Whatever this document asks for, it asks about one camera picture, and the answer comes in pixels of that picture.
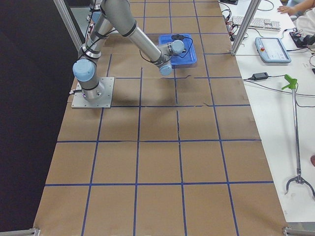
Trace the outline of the person hand on mouse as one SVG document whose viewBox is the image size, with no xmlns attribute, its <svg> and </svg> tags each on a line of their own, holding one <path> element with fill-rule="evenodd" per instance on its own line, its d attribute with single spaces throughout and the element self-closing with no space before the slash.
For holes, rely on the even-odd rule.
<svg viewBox="0 0 315 236">
<path fill-rule="evenodd" d="M 279 6 L 277 8 L 277 11 L 280 12 L 281 14 L 288 14 L 288 15 L 293 15 L 295 14 L 295 8 L 291 6 Z"/>
</svg>

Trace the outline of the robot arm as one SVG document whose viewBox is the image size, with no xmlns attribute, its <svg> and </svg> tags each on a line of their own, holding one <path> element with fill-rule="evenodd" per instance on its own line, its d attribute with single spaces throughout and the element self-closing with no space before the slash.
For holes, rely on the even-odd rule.
<svg viewBox="0 0 315 236">
<path fill-rule="evenodd" d="M 137 46 L 147 57 L 147 61 L 159 68 L 161 75 L 166 76 L 171 73 L 171 58 L 185 50 L 181 39 L 155 45 L 138 26 L 127 0 L 103 0 L 99 12 L 98 20 L 90 36 L 78 51 L 78 60 L 72 68 L 85 100 L 95 101 L 104 95 L 105 86 L 101 84 L 101 78 L 96 74 L 97 62 L 103 53 L 108 55 L 118 48 L 118 44 L 113 40 L 110 40 L 109 46 L 105 45 L 114 31 Z"/>
</svg>

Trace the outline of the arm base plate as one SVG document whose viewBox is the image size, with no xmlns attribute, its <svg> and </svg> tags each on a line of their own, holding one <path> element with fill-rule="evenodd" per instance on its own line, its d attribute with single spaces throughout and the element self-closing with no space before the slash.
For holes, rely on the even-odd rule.
<svg viewBox="0 0 315 236">
<path fill-rule="evenodd" d="M 98 86 L 93 90 L 84 90 L 79 82 L 74 93 L 71 107 L 73 109 L 110 109 L 114 89 L 114 77 L 99 77 Z"/>
</svg>

